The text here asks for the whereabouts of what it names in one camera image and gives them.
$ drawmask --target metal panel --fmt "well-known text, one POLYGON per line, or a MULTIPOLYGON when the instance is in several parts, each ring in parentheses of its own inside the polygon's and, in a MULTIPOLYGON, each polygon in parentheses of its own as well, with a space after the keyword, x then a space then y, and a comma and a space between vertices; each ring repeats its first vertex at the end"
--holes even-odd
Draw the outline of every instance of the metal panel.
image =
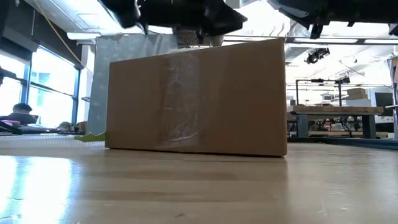
POLYGON ((176 37, 168 34, 133 34, 98 38, 88 114, 88 133, 105 132, 110 62, 166 54, 176 49, 176 37))

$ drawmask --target wooden table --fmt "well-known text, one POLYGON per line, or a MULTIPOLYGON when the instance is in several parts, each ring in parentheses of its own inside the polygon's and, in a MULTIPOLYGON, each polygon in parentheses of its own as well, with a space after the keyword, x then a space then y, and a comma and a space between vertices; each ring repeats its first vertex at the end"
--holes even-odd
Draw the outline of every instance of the wooden table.
POLYGON ((287 112, 297 115, 297 136, 308 137, 308 116, 361 116, 364 138, 376 138, 374 116, 384 111, 382 107, 358 106, 290 106, 287 112))
POLYGON ((0 138, 0 223, 395 224, 396 151, 289 144, 285 158, 0 138))

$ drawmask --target cable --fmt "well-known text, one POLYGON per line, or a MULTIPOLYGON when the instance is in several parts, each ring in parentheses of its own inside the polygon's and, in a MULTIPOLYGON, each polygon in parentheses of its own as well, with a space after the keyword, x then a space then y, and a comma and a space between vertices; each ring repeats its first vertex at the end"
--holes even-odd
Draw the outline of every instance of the cable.
POLYGON ((355 69, 353 69, 353 68, 351 68, 351 67, 349 67, 349 66, 345 65, 343 62, 341 62, 341 60, 339 60, 339 63, 340 63, 340 64, 342 64, 342 65, 344 65, 344 66, 346 66, 348 69, 350 69, 350 70, 352 70, 352 71, 354 71, 354 72, 356 72, 356 73, 358 73, 358 74, 362 75, 363 77, 366 77, 365 75, 363 75, 363 74, 361 74, 361 73, 357 72, 355 69))
POLYGON ((42 15, 44 16, 45 20, 48 22, 48 24, 50 25, 50 27, 52 28, 52 30, 54 30, 55 34, 58 36, 58 38, 61 40, 61 42, 64 44, 64 46, 69 50, 69 52, 73 55, 73 57, 80 63, 81 66, 83 66, 83 68, 87 69, 88 72, 90 72, 92 75, 94 75, 94 73, 88 69, 86 66, 83 65, 83 63, 81 62, 81 60, 75 55, 75 53, 73 53, 73 51, 70 49, 70 47, 68 46, 68 44, 62 39, 61 35, 58 33, 58 31, 54 28, 54 26, 52 25, 51 21, 47 18, 47 16, 45 15, 43 9, 40 7, 40 4, 37 2, 37 0, 34 0, 37 7, 39 8, 40 12, 42 13, 42 15))

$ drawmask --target table leg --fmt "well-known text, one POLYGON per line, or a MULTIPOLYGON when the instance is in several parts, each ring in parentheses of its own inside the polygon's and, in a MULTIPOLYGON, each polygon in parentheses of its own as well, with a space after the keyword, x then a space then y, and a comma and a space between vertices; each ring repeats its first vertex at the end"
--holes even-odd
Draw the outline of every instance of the table leg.
POLYGON ((376 124, 374 122, 374 115, 362 116, 362 129, 364 138, 376 138, 376 124))
POLYGON ((300 114, 297 116, 297 137, 308 137, 308 115, 300 114))

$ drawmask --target green object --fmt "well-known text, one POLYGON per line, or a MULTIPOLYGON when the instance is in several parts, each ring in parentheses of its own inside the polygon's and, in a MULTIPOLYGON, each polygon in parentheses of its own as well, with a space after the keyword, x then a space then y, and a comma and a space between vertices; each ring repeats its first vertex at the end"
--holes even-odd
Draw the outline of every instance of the green object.
POLYGON ((102 134, 86 134, 85 136, 76 136, 76 140, 82 142, 96 142, 96 141, 105 141, 105 133, 102 134))

